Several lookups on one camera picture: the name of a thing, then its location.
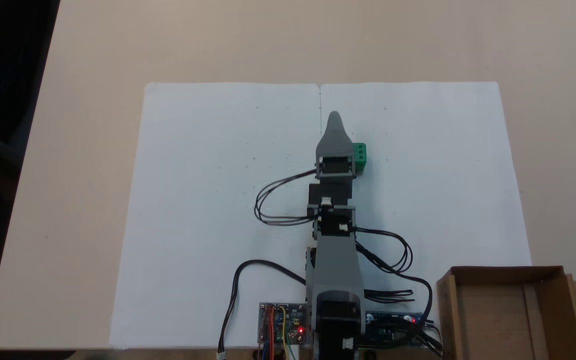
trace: white paper sheet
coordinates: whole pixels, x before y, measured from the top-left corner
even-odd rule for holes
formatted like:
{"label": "white paper sheet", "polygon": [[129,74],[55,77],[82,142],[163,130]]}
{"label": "white paper sheet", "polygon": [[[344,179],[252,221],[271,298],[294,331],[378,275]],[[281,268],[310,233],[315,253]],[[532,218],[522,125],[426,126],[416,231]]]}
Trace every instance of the white paper sheet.
{"label": "white paper sheet", "polygon": [[[454,265],[530,265],[498,85],[150,84],[135,158],[110,343],[216,347],[237,266],[277,262],[305,275],[309,224],[254,218],[268,183],[313,168],[329,112],[338,111],[368,164],[353,184],[364,228],[395,231],[414,250],[409,273],[433,285]],[[309,182],[275,191],[269,213],[306,213]],[[396,240],[359,234],[397,260]],[[361,260],[370,289],[422,286]],[[227,347],[254,347],[260,302],[299,303],[304,287],[263,266],[242,272]],[[436,298],[430,317],[438,321]],[[378,304],[374,309],[383,308]]]}

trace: green block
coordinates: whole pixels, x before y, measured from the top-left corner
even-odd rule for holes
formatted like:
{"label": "green block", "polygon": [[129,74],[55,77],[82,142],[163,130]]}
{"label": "green block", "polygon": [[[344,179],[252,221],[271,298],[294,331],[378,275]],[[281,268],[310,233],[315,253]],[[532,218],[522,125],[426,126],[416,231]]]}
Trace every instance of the green block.
{"label": "green block", "polygon": [[366,162],[368,162],[366,144],[362,142],[353,142],[352,152],[354,153],[354,170],[357,171],[357,173],[364,171]]}

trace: cardboard box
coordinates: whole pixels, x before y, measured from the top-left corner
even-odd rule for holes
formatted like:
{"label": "cardboard box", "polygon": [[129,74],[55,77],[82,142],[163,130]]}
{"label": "cardboard box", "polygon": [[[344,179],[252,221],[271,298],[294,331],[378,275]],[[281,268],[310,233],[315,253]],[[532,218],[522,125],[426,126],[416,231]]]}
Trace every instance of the cardboard box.
{"label": "cardboard box", "polygon": [[437,297],[446,360],[576,360],[576,281],[562,266],[455,266]]}

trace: table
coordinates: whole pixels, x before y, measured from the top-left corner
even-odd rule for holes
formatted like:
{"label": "table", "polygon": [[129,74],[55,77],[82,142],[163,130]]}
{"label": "table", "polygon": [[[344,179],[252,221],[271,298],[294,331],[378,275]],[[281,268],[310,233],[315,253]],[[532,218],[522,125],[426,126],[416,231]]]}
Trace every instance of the table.
{"label": "table", "polygon": [[109,347],[144,86],[497,81],[535,265],[576,277],[576,1],[62,0],[0,349]]}

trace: microcontroller board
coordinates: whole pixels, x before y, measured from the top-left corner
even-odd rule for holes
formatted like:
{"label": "microcontroller board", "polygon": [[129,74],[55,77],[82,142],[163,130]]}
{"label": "microcontroller board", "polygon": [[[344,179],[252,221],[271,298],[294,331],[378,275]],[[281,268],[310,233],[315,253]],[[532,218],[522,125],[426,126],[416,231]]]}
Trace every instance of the microcontroller board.
{"label": "microcontroller board", "polygon": [[[421,321],[421,312],[386,312],[386,311],[366,311],[366,330],[363,339],[373,343],[389,342],[405,337],[406,333],[399,328],[401,321],[408,321],[416,324]],[[410,346],[420,346],[421,343],[413,340]]]}
{"label": "microcontroller board", "polygon": [[286,342],[297,345],[306,341],[307,317],[305,303],[259,303],[257,338],[260,343],[270,340],[270,326],[274,336],[272,341],[281,346],[284,341],[284,312]]}

